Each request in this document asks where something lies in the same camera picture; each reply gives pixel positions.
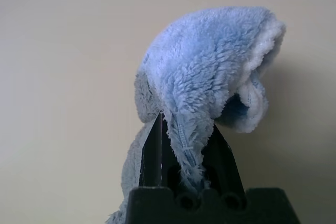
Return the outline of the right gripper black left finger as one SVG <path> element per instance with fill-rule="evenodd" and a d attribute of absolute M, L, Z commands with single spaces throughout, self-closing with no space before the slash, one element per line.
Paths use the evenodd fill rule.
<path fill-rule="evenodd" d="M 164 114 L 159 113 L 142 148 L 139 186 L 167 186 L 170 140 Z"/>

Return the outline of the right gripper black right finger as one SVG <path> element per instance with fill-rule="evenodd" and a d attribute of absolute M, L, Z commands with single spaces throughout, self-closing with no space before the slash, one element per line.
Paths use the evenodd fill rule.
<path fill-rule="evenodd" d="M 233 152 L 217 126 L 203 148 L 203 166 L 211 188 L 218 192 L 243 192 Z"/>

